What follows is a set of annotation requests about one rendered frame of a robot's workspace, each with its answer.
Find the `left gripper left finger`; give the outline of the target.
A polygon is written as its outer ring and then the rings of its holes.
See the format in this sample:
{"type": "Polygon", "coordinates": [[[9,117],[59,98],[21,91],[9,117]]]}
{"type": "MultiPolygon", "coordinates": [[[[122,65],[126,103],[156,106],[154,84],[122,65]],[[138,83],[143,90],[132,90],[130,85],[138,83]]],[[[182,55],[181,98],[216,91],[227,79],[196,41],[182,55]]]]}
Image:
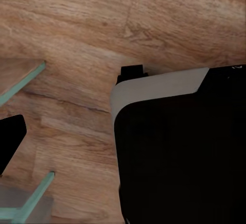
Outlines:
{"type": "Polygon", "coordinates": [[[0,120],[0,175],[27,134],[22,114],[0,120]]]}

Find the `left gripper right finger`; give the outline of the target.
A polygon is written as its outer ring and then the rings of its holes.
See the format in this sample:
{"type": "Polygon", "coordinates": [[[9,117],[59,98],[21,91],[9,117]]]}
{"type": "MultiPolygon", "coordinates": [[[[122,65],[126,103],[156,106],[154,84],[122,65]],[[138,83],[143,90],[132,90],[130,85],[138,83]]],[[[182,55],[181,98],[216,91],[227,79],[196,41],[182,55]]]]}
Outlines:
{"type": "Polygon", "coordinates": [[[233,116],[230,133],[246,155],[246,116],[239,114],[233,116]]]}

